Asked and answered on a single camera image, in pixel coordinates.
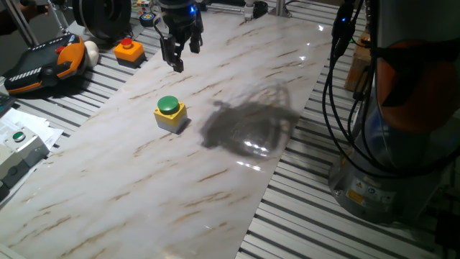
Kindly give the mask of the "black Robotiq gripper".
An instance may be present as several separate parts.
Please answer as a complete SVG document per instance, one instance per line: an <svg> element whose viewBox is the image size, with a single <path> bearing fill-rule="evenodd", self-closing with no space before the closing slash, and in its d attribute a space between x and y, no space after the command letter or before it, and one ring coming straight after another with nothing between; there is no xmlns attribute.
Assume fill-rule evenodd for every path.
<svg viewBox="0 0 460 259"><path fill-rule="evenodd" d="M183 41L190 38L190 51L199 53L203 40L203 21L198 3L194 0L158 0L163 20L171 35L161 36L160 44L163 60L175 72L182 73L183 61L180 58L183 51Z"/></svg>

